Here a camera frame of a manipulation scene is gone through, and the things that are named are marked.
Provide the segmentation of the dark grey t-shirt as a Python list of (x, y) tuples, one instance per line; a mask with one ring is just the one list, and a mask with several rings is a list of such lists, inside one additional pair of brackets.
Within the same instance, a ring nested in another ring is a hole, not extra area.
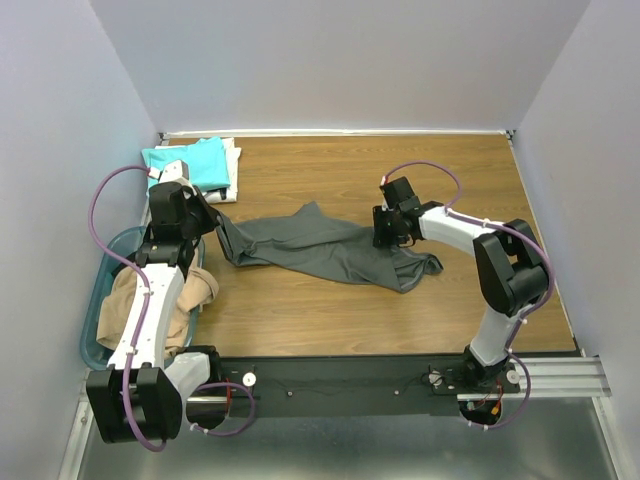
[(373, 246), (371, 227), (326, 216), (309, 202), (290, 216), (235, 223), (218, 216), (216, 234), (225, 258), (237, 267), (279, 266), (353, 285), (376, 285), (398, 293), (414, 289), (425, 276), (443, 272), (430, 253)]

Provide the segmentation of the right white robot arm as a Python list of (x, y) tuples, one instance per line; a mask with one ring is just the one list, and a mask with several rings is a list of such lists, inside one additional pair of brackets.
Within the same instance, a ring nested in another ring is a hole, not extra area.
[(373, 208), (374, 245), (400, 247), (436, 241), (471, 255), (486, 310), (462, 354), (458, 377), (469, 390), (493, 384), (508, 362), (517, 332), (551, 292), (552, 274), (529, 224), (495, 223), (423, 203), (405, 177), (381, 181), (384, 203)]

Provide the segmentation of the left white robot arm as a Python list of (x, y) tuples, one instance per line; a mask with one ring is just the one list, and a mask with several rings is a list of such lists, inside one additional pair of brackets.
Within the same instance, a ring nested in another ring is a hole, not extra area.
[(160, 182), (149, 191), (151, 220), (130, 262), (138, 279), (121, 341), (86, 391), (106, 443), (137, 441), (162, 451), (181, 428), (187, 398), (214, 393), (222, 380), (212, 347), (187, 349), (164, 360), (169, 324), (202, 235), (217, 212), (186, 180)]

